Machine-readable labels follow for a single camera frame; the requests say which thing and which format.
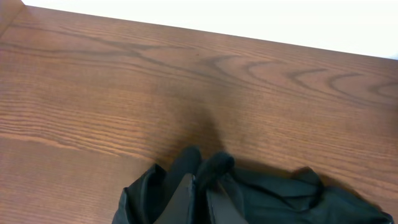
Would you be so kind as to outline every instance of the wooden table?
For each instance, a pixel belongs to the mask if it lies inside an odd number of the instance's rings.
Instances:
[[[398,218],[397,72],[25,7],[0,38],[0,222],[111,223],[122,188],[187,144],[253,169],[310,166]]]

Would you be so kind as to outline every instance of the wood grain pattern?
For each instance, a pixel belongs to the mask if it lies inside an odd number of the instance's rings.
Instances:
[[[0,35],[17,16],[22,7],[24,7],[24,3],[21,0],[0,1]]]
[[[310,166],[398,217],[397,61],[34,7],[0,52],[5,223],[110,223],[186,144]]]

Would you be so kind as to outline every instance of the wooden board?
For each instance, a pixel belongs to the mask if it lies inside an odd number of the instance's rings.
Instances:
[[[24,7],[24,3],[21,0],[0,1],[0,35],[17,16],[22,7]]]
[[[0,38],[0,217],[110,223],[121,189],[187,144],[254,169],[310,166],[398,217],[397,71],[27,7]]]

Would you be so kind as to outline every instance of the dark cloth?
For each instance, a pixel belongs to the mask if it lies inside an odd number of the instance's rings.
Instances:
[[[153,165],[123,189],[112,224],[391,224],[392,217],[314,171],[289,179],[239,169],[189,147],[166,172]]]

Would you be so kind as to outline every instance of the teal fabric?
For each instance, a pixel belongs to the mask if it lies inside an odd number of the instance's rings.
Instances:
[[[307,169],[289,179],[244,170],[189,147],[166,172],[151,167],[126,187],[113,224],[392,224],[390,215]]]

